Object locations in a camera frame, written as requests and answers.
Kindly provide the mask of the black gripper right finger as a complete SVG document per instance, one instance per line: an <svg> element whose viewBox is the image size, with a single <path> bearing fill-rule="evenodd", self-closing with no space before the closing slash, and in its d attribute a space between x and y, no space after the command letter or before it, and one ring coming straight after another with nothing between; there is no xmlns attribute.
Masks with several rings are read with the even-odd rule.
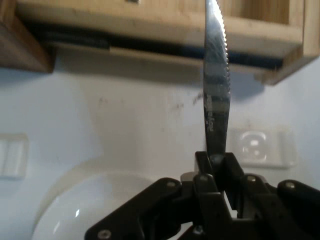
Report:
<svg viewBox="0 0 320 240"><path fill-rule="evenodd" d="M292 179L274 187L261 176L245 174L233 153L225 154L216 180L237 216L261 222L271 239L320 238L318 189Z"/></svg>

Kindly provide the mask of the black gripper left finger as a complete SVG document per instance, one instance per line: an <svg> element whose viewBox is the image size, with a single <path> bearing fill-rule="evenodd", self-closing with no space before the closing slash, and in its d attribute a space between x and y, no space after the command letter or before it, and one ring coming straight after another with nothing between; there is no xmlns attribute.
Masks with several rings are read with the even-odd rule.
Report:
<svg viewBox="0 0 320 240"><path fill-rule="evenodd" d="M91 226L86 240L167 240L192 223L183 239L229 240L232 218L218 188L223 156L196 152L190 180L161 178Z"/></svg>

